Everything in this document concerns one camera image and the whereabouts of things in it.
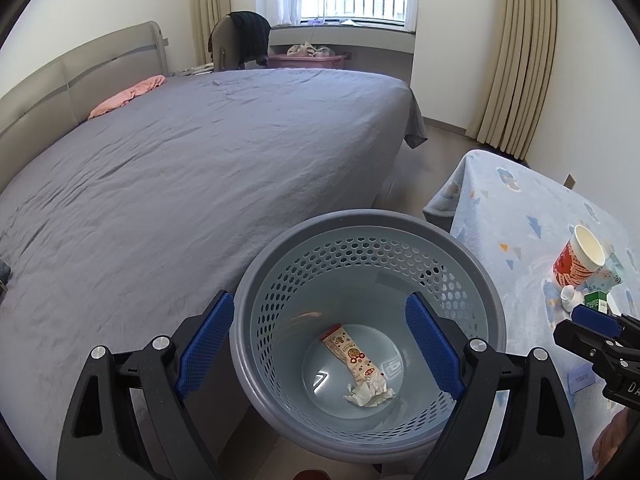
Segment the silver screw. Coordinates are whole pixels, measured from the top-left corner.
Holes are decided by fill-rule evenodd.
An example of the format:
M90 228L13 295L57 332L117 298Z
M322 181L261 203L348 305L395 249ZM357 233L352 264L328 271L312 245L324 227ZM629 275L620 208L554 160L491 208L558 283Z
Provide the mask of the silver screw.
M104 346L97 346L93 350L91 350L91 357L94 359L100 359L103 355L107 353Z
M533 351L533 357L535 357L538 361L546 361L546 359L549 357L549 354L546 353L546 350L544 348L536 348Z
M486 350L486 343L482 339L472 339L469 346L474 352L484 352Z
M169 338L164 335L161 335L160 337L156 337L152 345L156 350L164 350L169 346Z

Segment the wall outlet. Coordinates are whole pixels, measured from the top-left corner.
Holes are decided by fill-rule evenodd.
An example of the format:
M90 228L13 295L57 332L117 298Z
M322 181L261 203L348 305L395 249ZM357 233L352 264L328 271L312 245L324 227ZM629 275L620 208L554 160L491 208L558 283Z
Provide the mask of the wall outlet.
M574 186L575 186L575 179L571 176L571 173L569 173L566 176L566 180L564 181L564 187L568 189L573 189Z

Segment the light blue tablecloth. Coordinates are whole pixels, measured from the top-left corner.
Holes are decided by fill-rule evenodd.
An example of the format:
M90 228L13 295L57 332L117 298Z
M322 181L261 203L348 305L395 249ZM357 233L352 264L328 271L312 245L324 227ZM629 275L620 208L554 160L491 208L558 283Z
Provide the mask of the light blue tablecloth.
M638 257L628 233L595 204L515 162L489 152L466 154L456 171L424 208L425 215L453 217L451 234L484 265L500 294L507 325L507 352L526 355L534 346L553 359L574 413L585 477L594 472L591 447L622 407L602 396L604 380L568 393L569 371L586 361L557 347L556 324L569 315L550 280L551 266L576 224L589 228L605 252L615 252L625 282L611 294L624 314L638 317ZM500 430L507 394L499 392L469 477L484 471Z

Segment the pink plastic bin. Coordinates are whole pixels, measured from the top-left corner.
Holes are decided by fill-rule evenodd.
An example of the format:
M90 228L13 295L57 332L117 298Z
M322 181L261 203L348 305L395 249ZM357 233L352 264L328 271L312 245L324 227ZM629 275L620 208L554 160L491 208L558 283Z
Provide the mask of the pink plastic bin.
M269 56L269 68L344 68L343 56L296 57L286 54Z

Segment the human hand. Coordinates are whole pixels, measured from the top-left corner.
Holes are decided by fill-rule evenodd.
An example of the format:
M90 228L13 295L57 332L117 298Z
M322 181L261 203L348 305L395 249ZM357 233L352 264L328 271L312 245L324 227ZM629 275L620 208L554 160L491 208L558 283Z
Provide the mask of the human hand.
M602 471L626 438L628 414L629 408L617 412L593 444L591 454L596 463L596 474Z

